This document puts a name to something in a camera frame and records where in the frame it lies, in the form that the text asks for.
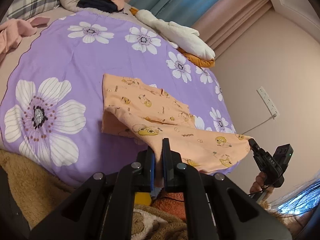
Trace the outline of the person's right hand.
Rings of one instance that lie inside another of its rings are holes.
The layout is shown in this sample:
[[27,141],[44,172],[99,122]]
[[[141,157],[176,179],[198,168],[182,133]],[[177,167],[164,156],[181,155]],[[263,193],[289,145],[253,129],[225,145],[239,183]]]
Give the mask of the person's right hand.
[[256,176],[255,181],[249,190],[250,194],[257,193],[258,191],[264,191],[264,190],[267,193],[273,193],[274,187],[265,185],[266,178],[267,178],[267,175],[264,172],[260,172]]

